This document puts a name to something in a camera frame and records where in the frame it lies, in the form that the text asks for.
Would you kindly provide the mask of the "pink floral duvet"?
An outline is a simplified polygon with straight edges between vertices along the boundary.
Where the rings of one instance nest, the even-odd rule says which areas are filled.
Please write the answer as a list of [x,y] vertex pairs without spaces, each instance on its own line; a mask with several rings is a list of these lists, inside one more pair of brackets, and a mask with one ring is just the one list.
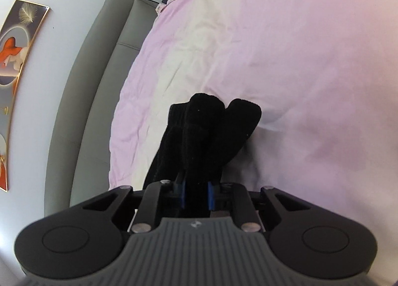
[[258,104],[226,180],[274,186],[361,222],[397,281],[397,0],[169,0],[121,90],[111,188],[141,188],[169,107],[195,93]]

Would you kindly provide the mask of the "grey upholstered headboard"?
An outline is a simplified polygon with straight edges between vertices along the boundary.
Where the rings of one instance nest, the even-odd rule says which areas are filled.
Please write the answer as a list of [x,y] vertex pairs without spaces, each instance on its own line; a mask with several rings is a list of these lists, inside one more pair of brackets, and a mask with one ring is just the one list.
[[67,79],[50,141],[44,214],[109,189],[111,122],[154,20],[153,0],[105,0]]

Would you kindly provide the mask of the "framed wall painting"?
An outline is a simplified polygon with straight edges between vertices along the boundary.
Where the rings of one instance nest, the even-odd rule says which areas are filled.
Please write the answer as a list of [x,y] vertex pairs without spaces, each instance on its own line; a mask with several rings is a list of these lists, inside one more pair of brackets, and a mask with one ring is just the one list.
[[7,192],[9,135],[18,84],[49,6],[15,0],[1,28],[1,190]]

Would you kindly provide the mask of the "black corduroy pants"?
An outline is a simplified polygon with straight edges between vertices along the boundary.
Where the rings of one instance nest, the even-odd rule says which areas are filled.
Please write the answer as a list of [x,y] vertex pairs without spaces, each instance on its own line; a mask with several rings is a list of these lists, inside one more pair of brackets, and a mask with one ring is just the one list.
[[207,212],[208,183],[220,183],[226,165],[245,145],[261,116],[260,106],[251,101],[234,99],[225,105],[206,93],[171,105],[144,185],[185,180],[185,210]]

